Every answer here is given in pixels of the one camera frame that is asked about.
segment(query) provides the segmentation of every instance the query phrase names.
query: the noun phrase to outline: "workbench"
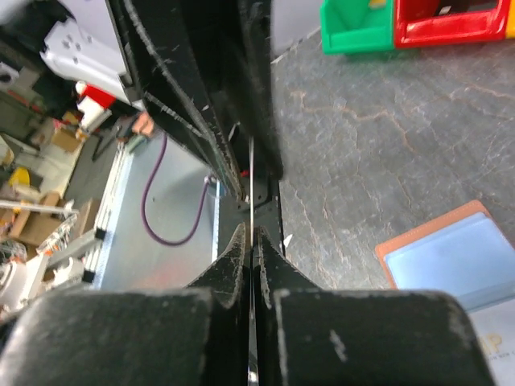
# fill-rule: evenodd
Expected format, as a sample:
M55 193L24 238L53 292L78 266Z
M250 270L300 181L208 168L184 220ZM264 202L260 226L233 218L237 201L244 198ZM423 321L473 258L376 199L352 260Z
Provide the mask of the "workbench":
M323 288L387 288L374 247L472 199L515 242L515 44L273 65L287 257Z
M509 41L326 56L315 34L274 61L286 257L323 288L387 288L375 245L472 199L514 242L514 58ZM182 248L144 232L139 201L159 147L115 160L99 215L107 240L89 259L98 288L183 286L216 257L214 193ZM168 149L147 208L173 239L189 229L208 171Z

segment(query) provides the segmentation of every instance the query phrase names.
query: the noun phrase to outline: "green plastic bin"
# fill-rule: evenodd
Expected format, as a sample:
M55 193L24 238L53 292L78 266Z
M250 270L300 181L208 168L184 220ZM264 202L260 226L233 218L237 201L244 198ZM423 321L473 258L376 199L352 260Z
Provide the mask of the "green plastic bin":
M393 1L325 0L320 7L323 52L393 50Z

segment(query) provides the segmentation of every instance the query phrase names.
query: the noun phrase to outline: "red plastic bin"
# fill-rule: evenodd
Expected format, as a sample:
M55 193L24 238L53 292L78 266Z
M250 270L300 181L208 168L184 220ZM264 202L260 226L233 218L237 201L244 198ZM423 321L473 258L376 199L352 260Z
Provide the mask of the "red plastic bin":
M395 0L393 43L396 48L505 39L510 0L499 0L491 10L434 16L439 3L439 0Z
M90 97L94 101L96 101L103 109L108 109L116 100L116 98L107 92L100 90L92 86L91 84L86 84L86 87L81 97Z

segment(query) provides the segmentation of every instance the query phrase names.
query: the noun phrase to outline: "white plastic part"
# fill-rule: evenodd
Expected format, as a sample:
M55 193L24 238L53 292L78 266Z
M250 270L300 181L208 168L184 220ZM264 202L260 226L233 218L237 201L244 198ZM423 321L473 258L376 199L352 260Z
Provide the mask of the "white plastic part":
M70 11L81 30L89 31L96 40L112 50L120 51L107 0L59 0L59 2Z
M9 310L18 307L23 287L27 279L27 267L22 263L10 261L2 269L5 269L5 280L0 290L0 304L7 306Z
M81 103L77 105L77 108L84 113L84 116L80 120L80 127L86 133L92 133L102 124L110 115L110 110L104 110L95 100L86 96Z
M0 207L4 209L22 209L28 211L37 211L39 213L52 213L52 214L71 214L78 213L76 209L64 208L64 207L48 207L47 205L39 205L37 203L19 203L16 201L7 201L0 199Z
M120 81L126 73L122 54L96 40L74 20L57 22L45 39L47 50L41 57L58 76L83 80L129 103Z
M54 280L51 287L57 287L75 277L82 277L84 273L84 263L79 259L68 258L68 263L58 269L54 269Z
M31 258L26 264L27 278L25 280L22 293L19 297L19 303L16 310L21 310L28 301L39 295L42 284L43 276L47 270L48 256L39 254Z
M77 83L75 83L75 90L79 95L82 95L86 89L86 82L83 82L82 80L79 80Z

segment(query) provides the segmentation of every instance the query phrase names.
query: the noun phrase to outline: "brown cardboard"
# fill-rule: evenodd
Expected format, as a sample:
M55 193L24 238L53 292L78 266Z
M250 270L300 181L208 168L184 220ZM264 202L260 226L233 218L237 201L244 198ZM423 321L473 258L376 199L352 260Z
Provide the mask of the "brown cardboard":
M139 114L139 117L134 123L132 130L136 134L150 137L154 132L154 121L152 121L152 118L150 118L147 112L143 112Z
M75 133L72 133L71 131L65 129L61 129L54 133L54 135L51 138L51 143L60 147L64 151L73 153L75 150L78 149L82 142L75 138Z
M446 213L445 215L437 217L436 219L433 219L425 224L422 224L419 227L416 227L415 229L403 233L400 236L394 237L393 239L390 239L388 241L385 241L384 243L379 244L376 247L376 254L379 257L379 262L381 263L381 266L385 271L386 277L392 288L397 288L397 286L395 285L395 281L393 281L392 275L388 269L388 265L385 263L385 255L393 251L396 251L399 248L405 247L411 243L414 243L416 240L420 240L423 237L429 236L431 233L435 233L436 231L439 231L440 229L443 229L448 225L466 219L467 217L479 212L483 212L486 216L490 218L492 217L488 212L488 209L484 207L484 205L480 201L475 199L470 203L466 203L465 205L462 205L461 207L458 207L453 211Z
M55 277L56 277L56 275L54 274L54 270L53 269L48 269L45 272L45 274L43 275L43 282L47 283L50 280L54 280Z
M77 237L93 229L98 209L100 208L100 202L99 199L90 199L87 203L82 205L79 210L79 215L77 216L77 221L73 226L70 240L75 240Z
M13 223L9 237L27 245L40 246L61 224L58 219L22 211Z
M29 261L33 259L34 257L38 256L38 252L35 250L36 247L34 245L27 245L27 259L26 261Z
M12 209L0 209L0 226L10 223L13 220L14 212Z
M47 207L58 207L59 202L61 201L61 196L56 191L49 191L40 201L41 205L45 205ZM41 213L43 217L52 216L51 213Z

